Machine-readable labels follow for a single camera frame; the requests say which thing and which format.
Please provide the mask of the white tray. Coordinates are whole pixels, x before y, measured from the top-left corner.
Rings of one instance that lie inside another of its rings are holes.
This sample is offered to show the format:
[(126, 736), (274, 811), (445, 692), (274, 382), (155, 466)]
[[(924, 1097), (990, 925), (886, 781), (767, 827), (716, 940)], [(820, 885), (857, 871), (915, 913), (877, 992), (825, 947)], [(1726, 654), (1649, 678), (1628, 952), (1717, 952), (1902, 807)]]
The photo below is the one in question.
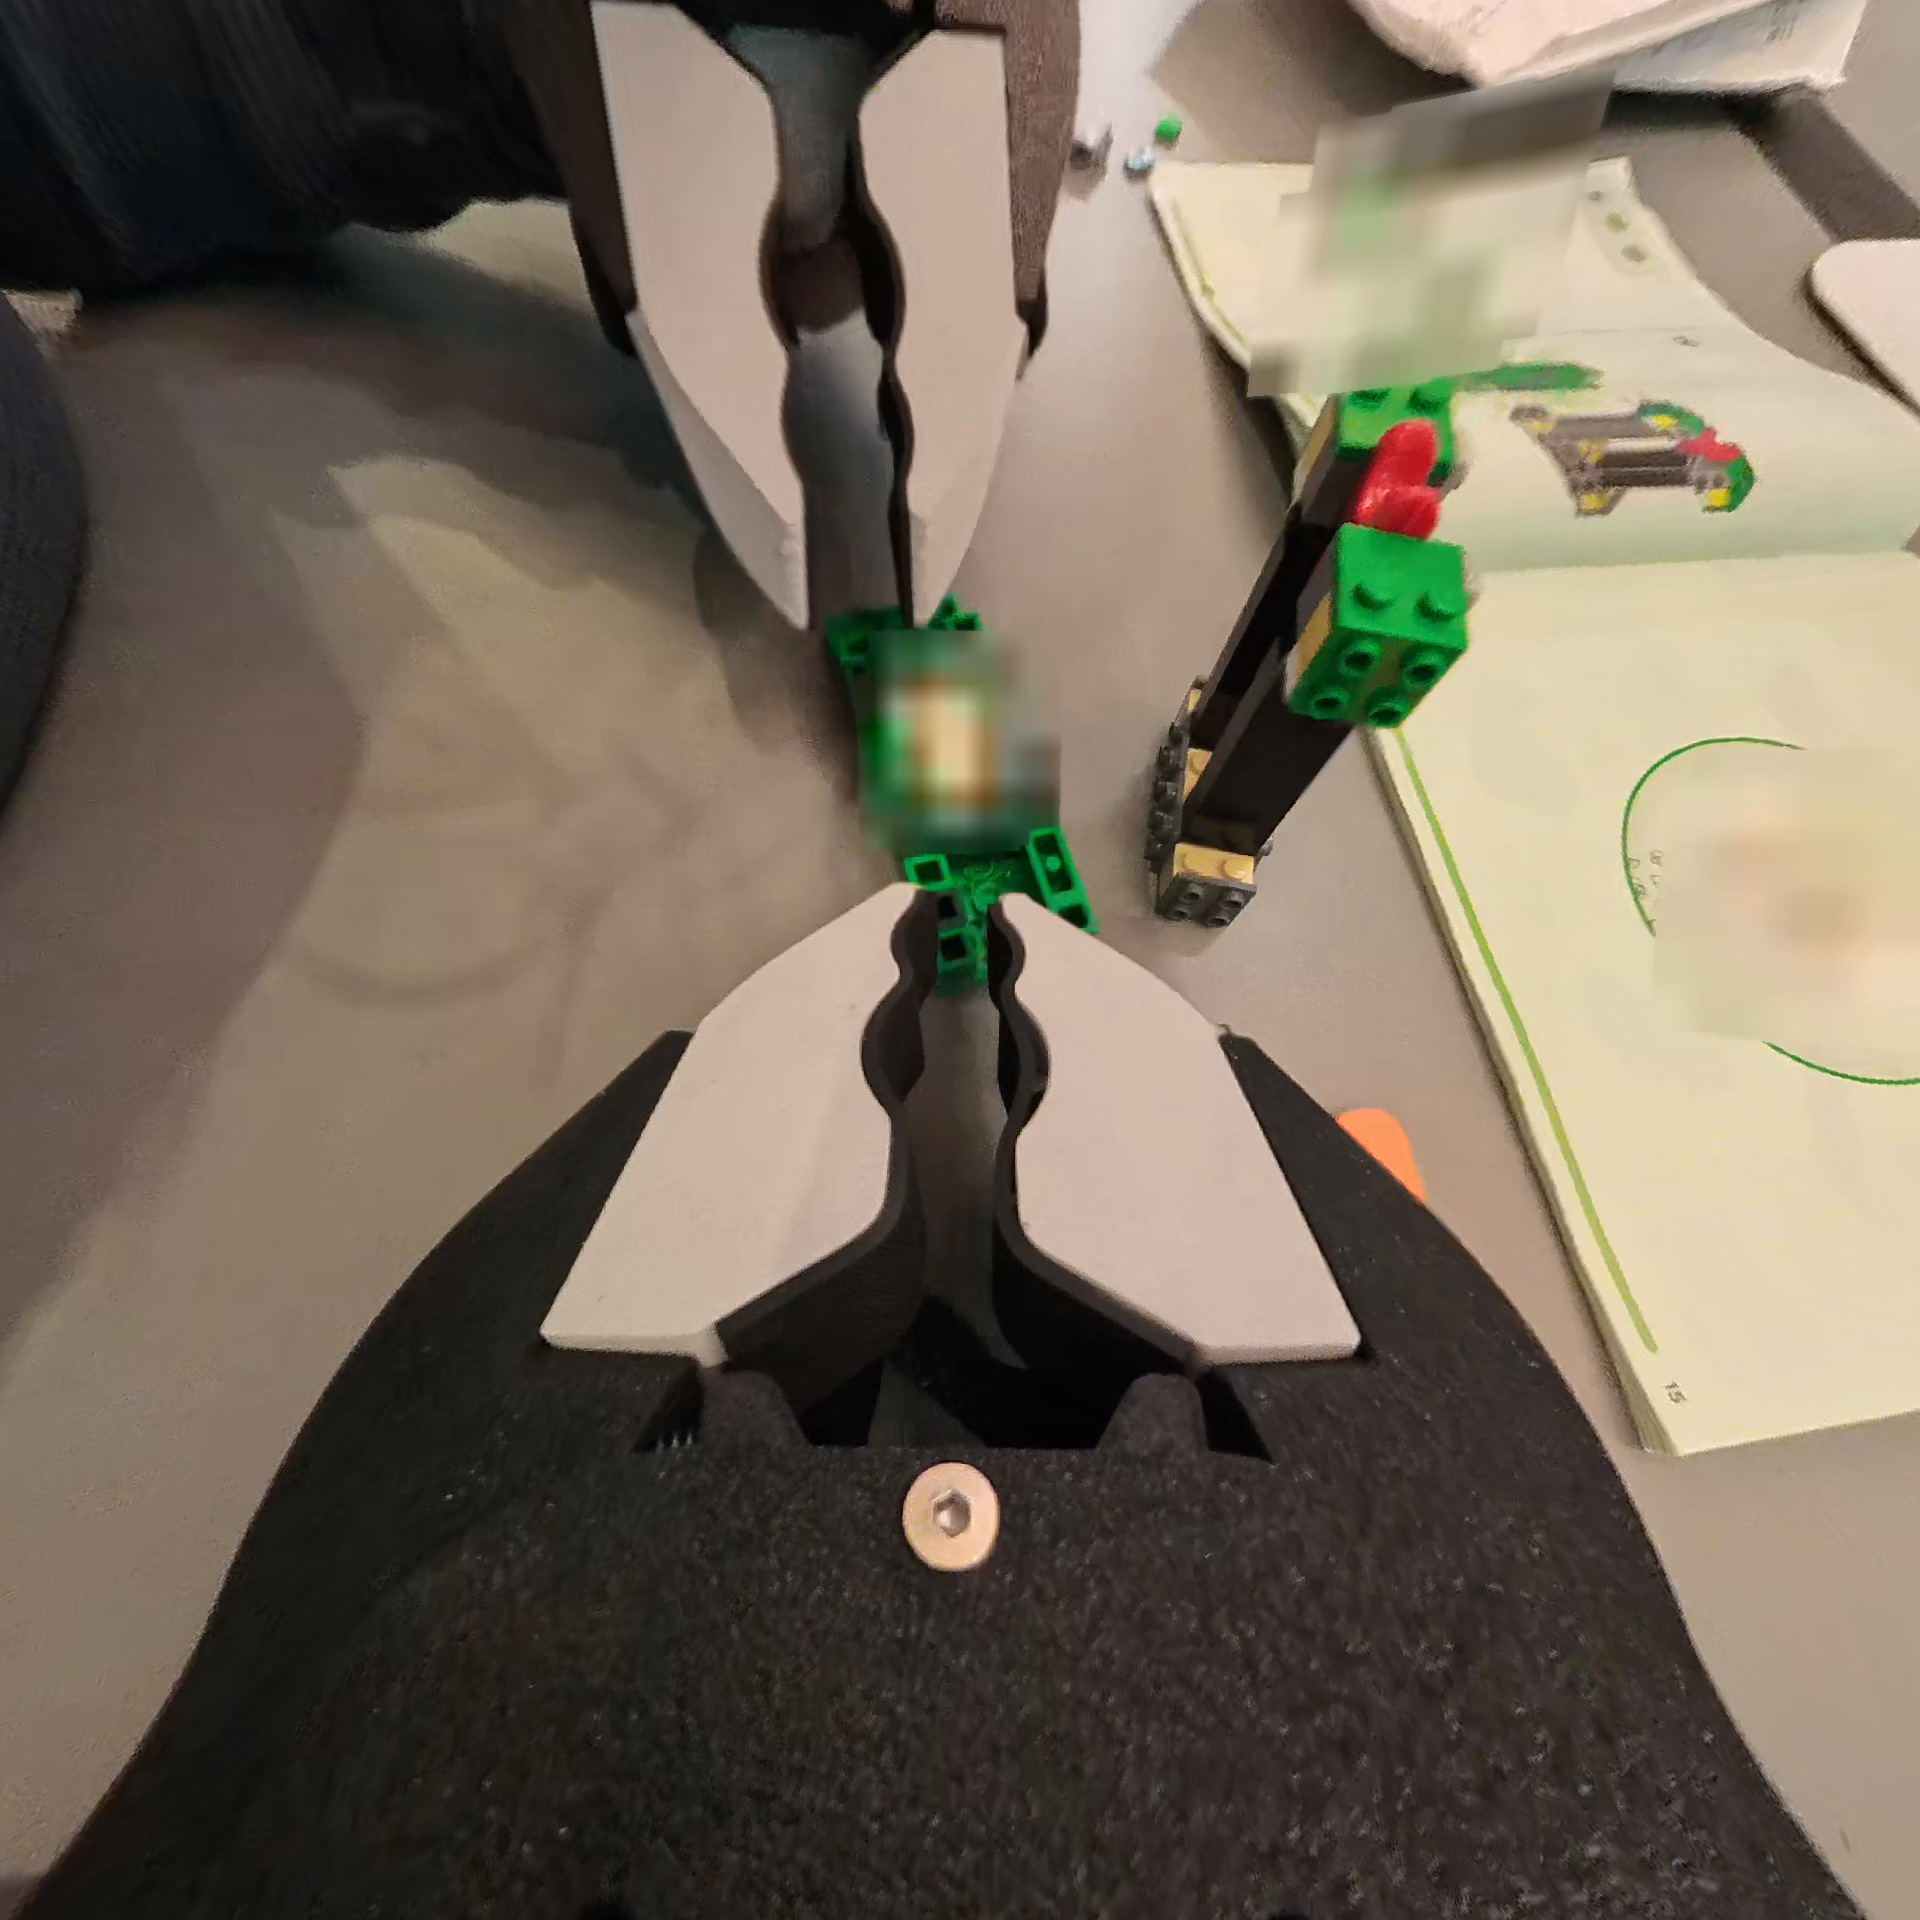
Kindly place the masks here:
[(1810, 298), (1916, 410), (1916, 239), (1853, 239), (1810, 269)]

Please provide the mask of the black and green brick tower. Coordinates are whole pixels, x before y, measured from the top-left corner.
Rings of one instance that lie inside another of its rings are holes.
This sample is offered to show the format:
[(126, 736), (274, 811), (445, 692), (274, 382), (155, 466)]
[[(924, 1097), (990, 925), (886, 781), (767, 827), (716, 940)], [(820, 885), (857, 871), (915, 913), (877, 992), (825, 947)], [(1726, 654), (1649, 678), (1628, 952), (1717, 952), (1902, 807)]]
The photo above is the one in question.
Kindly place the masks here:
[(1154, 916), (1226, 928), (1287, 814), (1358, 733), (1393, 733), (1468, 645), (1468, 567), (1435, 536), (1457, 382), (1331, 395), (1261, 580), (1158, 746)]

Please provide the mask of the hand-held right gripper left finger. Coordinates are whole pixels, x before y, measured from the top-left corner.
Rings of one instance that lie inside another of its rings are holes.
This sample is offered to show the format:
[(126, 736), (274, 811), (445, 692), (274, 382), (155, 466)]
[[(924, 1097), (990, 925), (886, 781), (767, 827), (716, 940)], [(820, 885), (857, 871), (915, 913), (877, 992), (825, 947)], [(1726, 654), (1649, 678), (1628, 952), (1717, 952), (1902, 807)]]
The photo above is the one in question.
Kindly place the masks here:
[(919, 1301), (919, 1022), (912, 883), (760, 963), (686, 1039), (542, 1338), (704, 1368), (876, 1365)]

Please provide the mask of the green brick plate assembly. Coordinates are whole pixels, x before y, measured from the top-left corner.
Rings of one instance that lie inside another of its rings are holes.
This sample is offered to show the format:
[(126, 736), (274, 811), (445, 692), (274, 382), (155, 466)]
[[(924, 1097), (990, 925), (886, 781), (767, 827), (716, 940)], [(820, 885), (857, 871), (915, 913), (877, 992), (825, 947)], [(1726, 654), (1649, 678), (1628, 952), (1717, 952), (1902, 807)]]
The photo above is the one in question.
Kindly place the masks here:
[(954, 599), (924, 627), (899, 607), (843, 611), (822, 638), (851, 704), (862, 827), (932, 897), (932, 989), (984, 989), (1003, 897), (1095, 934), (1059, 741), (984, 615)]

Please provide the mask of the person's dark knit clothing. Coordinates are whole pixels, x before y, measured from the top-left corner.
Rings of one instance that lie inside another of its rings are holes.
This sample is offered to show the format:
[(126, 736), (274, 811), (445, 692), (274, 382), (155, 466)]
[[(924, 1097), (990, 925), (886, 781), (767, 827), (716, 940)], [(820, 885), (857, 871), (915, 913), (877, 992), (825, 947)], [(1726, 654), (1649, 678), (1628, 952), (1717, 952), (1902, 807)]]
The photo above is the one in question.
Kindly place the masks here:
[(39, 337), (3, 299), (3, 807), (55, 689), (87, 547), (81, 454)]

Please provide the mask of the person's left forearm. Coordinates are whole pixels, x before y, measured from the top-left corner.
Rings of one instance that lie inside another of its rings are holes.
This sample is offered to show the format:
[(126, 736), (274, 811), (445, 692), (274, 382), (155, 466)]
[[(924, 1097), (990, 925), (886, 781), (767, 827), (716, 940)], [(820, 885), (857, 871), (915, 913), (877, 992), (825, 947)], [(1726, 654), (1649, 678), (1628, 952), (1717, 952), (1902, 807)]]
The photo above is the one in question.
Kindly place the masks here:
[(562, 200), (510, 3), (3, 3), (3, 292), (124, 298)]

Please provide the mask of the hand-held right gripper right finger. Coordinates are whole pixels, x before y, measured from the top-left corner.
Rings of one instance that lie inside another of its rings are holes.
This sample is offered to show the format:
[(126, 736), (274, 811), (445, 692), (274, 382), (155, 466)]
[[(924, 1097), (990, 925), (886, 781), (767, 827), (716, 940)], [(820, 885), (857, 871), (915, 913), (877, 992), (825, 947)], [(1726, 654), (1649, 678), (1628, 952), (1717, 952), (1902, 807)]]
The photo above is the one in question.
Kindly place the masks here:
[(1031, 897), (992, 910), (992, 1002), (997, 1230), (1018, 1281), (1177, 1368), (1358, 1351), (1210, 1019)]

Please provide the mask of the orange brick piece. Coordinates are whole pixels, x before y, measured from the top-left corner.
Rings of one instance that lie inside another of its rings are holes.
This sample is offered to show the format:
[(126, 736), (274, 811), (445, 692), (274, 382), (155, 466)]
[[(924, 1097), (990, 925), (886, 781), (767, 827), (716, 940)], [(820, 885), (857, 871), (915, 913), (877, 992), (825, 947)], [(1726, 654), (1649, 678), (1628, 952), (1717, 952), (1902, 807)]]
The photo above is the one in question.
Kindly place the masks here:
[(1415, 1155), (1411, 1133), (1404, 1122), (1382, 1107), (1348, 1107), (1336, 1115), (1336, 1122), (1355, 1147), (1362, 1147), (1384, 1171), (1391, 1171), (1421, 1204), (1425, 1202), (1425, 1182)]

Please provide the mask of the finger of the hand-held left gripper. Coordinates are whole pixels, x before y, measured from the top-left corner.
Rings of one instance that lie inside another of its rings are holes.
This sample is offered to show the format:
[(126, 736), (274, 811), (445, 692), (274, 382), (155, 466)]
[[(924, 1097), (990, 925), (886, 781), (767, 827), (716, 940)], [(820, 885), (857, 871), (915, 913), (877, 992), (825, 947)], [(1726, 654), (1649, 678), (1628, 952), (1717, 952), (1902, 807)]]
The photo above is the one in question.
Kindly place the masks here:
[(770, 91), (670, 3), (593, 3), (591, 34), (633, 273), (625, 333), (732, 558), (806, 627), (791, 345), (764, 278), (779, 200)]
[(899, 595), (907, 617), (932, 617), (985, 510), (1027, 348), (1000, 34), (931, 29), (876, 76), (856, 116), (856, 190), (890, 298), (882, 395), (899, 427)]

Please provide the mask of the pale green instruction booklet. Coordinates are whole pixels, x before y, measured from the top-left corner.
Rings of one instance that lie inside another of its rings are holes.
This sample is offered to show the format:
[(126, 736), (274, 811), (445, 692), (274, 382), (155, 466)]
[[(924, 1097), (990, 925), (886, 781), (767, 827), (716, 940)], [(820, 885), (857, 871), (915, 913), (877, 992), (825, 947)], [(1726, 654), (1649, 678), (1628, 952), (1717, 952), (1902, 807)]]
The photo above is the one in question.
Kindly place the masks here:
[(1643, 1444), (1916, 1413), (1916, 416), (1593, 160), (1457, 382), (1468, 645), (1358, 733)]

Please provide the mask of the white crumpled paper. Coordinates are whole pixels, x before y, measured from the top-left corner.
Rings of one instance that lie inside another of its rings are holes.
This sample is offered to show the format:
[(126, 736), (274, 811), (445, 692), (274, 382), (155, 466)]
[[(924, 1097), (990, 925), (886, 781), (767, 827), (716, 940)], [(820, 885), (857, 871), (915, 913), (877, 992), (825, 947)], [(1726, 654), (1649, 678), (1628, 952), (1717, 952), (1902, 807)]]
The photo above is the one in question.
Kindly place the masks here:
[(1638, 95), (1830, 88), (1864, 3), (1351, 3), (1421, 69), (1467, 86), (1609, 69)]

